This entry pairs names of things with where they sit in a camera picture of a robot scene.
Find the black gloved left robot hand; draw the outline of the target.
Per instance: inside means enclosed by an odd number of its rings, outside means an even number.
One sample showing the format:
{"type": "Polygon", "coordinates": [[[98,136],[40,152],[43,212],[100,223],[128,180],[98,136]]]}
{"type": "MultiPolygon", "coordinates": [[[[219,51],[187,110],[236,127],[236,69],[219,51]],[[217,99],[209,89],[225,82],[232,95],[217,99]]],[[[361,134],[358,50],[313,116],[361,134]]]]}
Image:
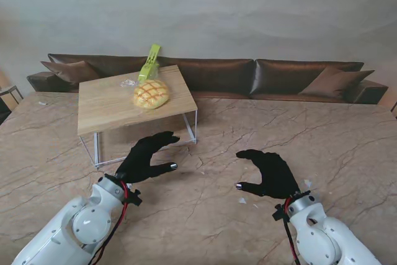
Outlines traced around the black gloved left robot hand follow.
{"type": "Polygon", "coordinates": [[[115,177],[125,183],[138,183],[148,178],[158,177],[177,169],[177,164],[168,162],[156,166],[151,159],[162,147],[177,143],[179,137],[174,132],[165,131],[140,139],[118,167],[115,177]]]}

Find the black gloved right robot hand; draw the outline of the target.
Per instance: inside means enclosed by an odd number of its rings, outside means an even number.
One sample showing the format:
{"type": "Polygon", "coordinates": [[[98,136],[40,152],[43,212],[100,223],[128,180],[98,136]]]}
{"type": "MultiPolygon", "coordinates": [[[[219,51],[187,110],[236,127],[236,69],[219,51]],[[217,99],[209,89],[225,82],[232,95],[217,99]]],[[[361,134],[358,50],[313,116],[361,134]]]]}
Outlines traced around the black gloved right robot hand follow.
{"type": "Polygon", "coordinates": [[[288,164],[279,154],[250,149],[237,152],[236,157],[252,161],[262,178],[260,184],[238,182],[237,190],[273,199],[287,199],[300,192],[288,164]]]}

